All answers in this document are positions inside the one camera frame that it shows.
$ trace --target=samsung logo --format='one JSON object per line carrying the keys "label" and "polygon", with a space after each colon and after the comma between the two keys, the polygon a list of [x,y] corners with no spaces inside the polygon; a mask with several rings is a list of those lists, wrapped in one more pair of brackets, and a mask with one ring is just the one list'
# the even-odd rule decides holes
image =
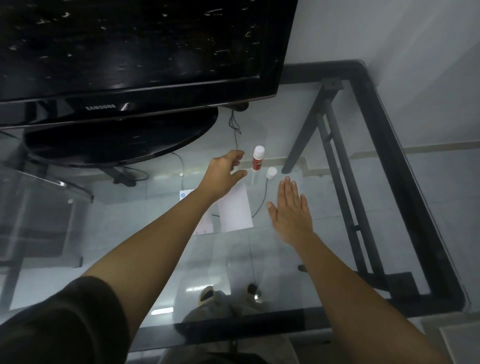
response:
{"label": "samsung logo", "polygon": [[98,105],[98,106],[87,106],[85,109],[87,110],[102,110],[102,109],[115,109],[117,106],[115,105]]}

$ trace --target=glass tabletop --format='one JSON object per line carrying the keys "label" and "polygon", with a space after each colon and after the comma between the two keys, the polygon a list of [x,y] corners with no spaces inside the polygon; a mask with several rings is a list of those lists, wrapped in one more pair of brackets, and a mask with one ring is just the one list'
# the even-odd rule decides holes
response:
{"label": "glass tabletop", "polygon": [[[335,181],[335,166],[331,160],[327,161],[328,147],[324,148],[330,140],[322,138],[315,127],[291,170],[282,173],[290,156],[285,158],[287,153],[275,149],[274,145],[278,142],[288,144],[283,149],[289,150],[297,133],[302,133],[301,123],[308,108],[312,103],[315,105],[319,87],[319,84],[281,86],[276,98],[254,102],[244,114],[240,114],[238,119],[243,121],[245,134],[251,133],[251,138],[240,139],[239,147],[247,153],[239,168],[250,168],[249,155],[255,145],[263,144],[267,150],[258,178],[253,179],[250,174],[241,182],[246,184],[252,215],[258,210],[252,218],[253,227],[221,232],[220,219],[216,216],[218,207],[213,205],[209,209],[214,233],[190,238],[172,276],[141,324],[132,350],[212,341],[231,336],[228,330],[235,329],[242,336],[252,336],[255,333],[251,331],[251,325],[258,323],[272,325],[271,332],[328,327],[312,280],[295,250],[280,240],[266,208],[268,201],[276,203],[278,183],[287,175],[297,182],[299,192],[308,199],[314,231],[360,276],[358,252],[354,251],[355,244],[348,230],[363,224],[354,229],[366,265],[363,278],[372,282],[384,298],[401,304],[402,297],[398,292],[406,291],[406,300],[412,296],[414,300],[433,296],[432,281],[426,278],[428,267],[419,260],[411,231],[399,209],[384,164],[375,152],[348,80],[342,81],[341,89],[331,98],[331,108],[344,136],[349,165],[380,266],[387,277],[386,283],[380,279],[380,284],[373,279],[378,276],[374,275],[376,268],[372,267],[371,254],[363,240],[361,230],[365,221],[357,218],[355,213],[357,202],[349,193],[346,193],[346,205],[339,202],[341,188]],[[286,99],[294,103],[289,105],[289,110],[283,110],[281,106]],[[263,124],[258,121],[276,108],[278,115],[283,111],[292,112],[295,107],[306,109],[303,118],[296,116],[297,126],[275,127],[275,121],[271,119]],[[33,171],[27,170],[28,173],[20,173],[4,165],[0,169],[2,194],[8,198],[2,200],[0,211],[3,221],[1,253],[5,262],[0,267],[2,320],[61,290],[114,247],[172,208],[180,199],[179,191],[195,189],[209,159],[220,155],[220,147],[206,147],[210,145],[208,138],[218,140],[220,136],[227,140],[225,144],[233,143],[233,133],[227,123],[219,124],[228,119],[229,113],[226,110],[220,112],[219,121],[209,132],[211,136],[207,133],[203,139],[177,151],[183,158],[182,163],[177,156],[169,154],[134,165],[150,172],[149,179],[137,182],[135,187],[114,184],[110,177],[100,173],[72,174],[67,169],[53,168],[52,173],[57,176],[53,177],[46,172],[42,174],[38,166]],[[316,122],[323,120],[327,131],[331,132],[331,119],[325,117],[325,112],[318,113],[320,117]],[[370,145],[372,152],[358,152],[369,150]],[[222,147],[222,153],[229,150],[227,145]],[[342,188],[344,192],[349,191],[348,173],[341,165],[341,156],[337,151],[333,155],[338,163],[336,168]],[[276,167],[278,174],[267,181],[268,167]],[[16,213],[9,216],[8,211],[12,208]],[[352,213],[351,226],[345,208]],[[412,279],[407,280],[408,287],[401,287],[404,280],[399,277],[405,275]],[[251,283],[258,287],[256,294],[247,292]],[[191,315],[190,312],[199,305],[200,293],[208,286],[214,287],[231,310],[208,317]],[[215,328],[227,327],[226,331],[211,334]],[[189,328],[197,330],[193,339],[185,333]]]}

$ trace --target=left hand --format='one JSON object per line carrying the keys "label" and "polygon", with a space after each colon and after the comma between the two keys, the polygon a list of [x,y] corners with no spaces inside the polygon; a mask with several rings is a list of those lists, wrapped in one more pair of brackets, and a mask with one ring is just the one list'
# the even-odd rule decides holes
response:
{"label": "left hand", "polygon": [[219,158],[213,158],[197,190],[211,199],[212,203],[225,196],[235,184],[247,175],[246,170],[230,174],[233,167],[240,164],[245,152],[230,150]]}

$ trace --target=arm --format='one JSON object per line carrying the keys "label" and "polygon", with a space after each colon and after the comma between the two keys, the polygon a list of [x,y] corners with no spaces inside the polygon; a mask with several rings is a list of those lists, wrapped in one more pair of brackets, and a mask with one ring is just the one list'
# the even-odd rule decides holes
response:
{"label": "arm", "polygon": [[332,329],[354,362],[448,363],[313,232],[307,199],[299,196],[295,182],[281,181],[278,208],[267,206],[274,228],[307,267]]}
{"label": "arm", "polygon": [[243,154],[232,150],[213,159],[195,191],[84,273],[100,278],[116,293],[127,317],[131,340],[162,292],[204,213],[247,175],[245,170],[230,174]]}

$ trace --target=black sleeve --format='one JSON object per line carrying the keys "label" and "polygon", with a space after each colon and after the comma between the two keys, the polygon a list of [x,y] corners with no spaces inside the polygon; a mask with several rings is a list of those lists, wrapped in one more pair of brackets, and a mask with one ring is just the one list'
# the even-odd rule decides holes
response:
{"label": "black sleeve", "polygon": [[80,277],[0,326],[0,363],[125,363],[130,335],[117,296]]}

